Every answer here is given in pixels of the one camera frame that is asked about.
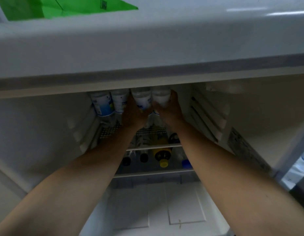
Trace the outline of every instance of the black bottle cap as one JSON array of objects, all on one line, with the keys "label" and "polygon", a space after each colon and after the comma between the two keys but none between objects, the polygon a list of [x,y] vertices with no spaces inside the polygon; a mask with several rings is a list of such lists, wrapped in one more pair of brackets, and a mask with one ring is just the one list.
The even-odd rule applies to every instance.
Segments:
[{"label": "black bottle cap", "polygon": [[140,161],[146,163],[149,160],[149,156],[146,153],[140,155]]},{"label": "black bottle cap", "polygon": [[130,166],[130,164],[131,164],[131,159],[130,159],[130,157],[124,157],[124,158],[122,159],[122,164],[123,164],[125,167]]}]

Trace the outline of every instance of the bottle label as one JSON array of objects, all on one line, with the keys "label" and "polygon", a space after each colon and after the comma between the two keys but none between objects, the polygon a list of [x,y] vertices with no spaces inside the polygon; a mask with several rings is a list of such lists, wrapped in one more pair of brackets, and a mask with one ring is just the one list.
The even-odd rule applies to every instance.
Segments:
[{"label": "bottle label", "polygon": [[134,98],[134,100],[141,111],[148,109],[152,102],[151,95],[142,98]]},{"label": "bottle label", "polygon": [[[157,102],[161,107],[165,108],[170,100],[170,94],[166,96],[153,96],[153,101]],[[156,115],[159,115],[158,111],[153,110]]]},{"label": "bottle label", "polygon": [[122,114],[124,112],[124,108],[127,106],[128,95],[112,95],[116,113]]},{"label": "bottle label", "polygon": [[91,99],[99,116],[109,116],[114,112],[114,103],[110,94],[101,97],[91,96]]}]

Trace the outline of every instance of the qr code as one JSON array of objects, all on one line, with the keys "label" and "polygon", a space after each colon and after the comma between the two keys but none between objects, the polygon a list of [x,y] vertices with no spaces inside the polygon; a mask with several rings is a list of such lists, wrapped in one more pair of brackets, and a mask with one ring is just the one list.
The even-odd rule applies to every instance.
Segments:
[{"label": "qr code", "polygon": [[101,0],[101,9],[107,10],[107,1]]}]

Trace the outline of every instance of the white refrigerator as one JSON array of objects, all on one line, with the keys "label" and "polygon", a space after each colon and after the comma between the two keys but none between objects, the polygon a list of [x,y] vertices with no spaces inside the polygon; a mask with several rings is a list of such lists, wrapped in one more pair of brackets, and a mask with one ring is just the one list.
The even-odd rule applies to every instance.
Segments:
[{"label": "white refrigerator", "polygon": [[[0,182],[22,198],[96,146],[88,92],[159,85],[209,139],[280,181],[304,152],[304,0],[189,1],[0,22]],[[232,234],[192,169],[156,160],[121,167],[81,231]]]}]

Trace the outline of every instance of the hand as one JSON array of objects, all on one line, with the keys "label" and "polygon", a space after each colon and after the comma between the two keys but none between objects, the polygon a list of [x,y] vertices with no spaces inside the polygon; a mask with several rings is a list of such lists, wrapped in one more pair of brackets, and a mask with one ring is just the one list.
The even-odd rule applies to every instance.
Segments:
[{"label": "hand", "polygon": [[133,127],[136,131],[138,131],[145,126],[147,118],[151,112],[152,107],[141,112],[133,96],[130,94],[128,97],[127,106],[122,114],[122,124],[125,127]]},{"label": "hand", "polygon": [[184,117],[181,112],[180,105],[178,103],[177,93],[172,90],[170,96],[170,102],[166,108],[160,106],[157,102],[152,103],[153,108],[158,111],[161,119],[173,130],[177,131],[177,127],[184,123]]}]

